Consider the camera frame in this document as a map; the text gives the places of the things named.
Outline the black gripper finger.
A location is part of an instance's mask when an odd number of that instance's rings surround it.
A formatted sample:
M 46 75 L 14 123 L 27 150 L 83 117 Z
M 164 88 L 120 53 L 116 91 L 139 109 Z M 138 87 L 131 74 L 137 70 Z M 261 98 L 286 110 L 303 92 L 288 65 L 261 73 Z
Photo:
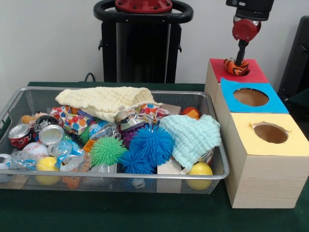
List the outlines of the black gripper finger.
M 237 66 L 241 66 L 243 59 L 244 59 L 244 55 L 245 55 L 245 48 L 249 43 L 245 40 L 240 40 L 239 41 L 239 52 L 237 54 L 237 58 L 236 58 L 236 65 Z

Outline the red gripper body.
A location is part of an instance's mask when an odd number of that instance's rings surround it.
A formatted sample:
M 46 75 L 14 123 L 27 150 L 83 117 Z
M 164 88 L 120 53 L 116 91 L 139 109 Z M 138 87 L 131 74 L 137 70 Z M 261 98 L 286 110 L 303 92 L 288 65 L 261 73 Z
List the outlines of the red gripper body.
M 232 35 L 236 40 L 251 41 L 260 31 L 261 22 L 249 19 L 233 21 Z

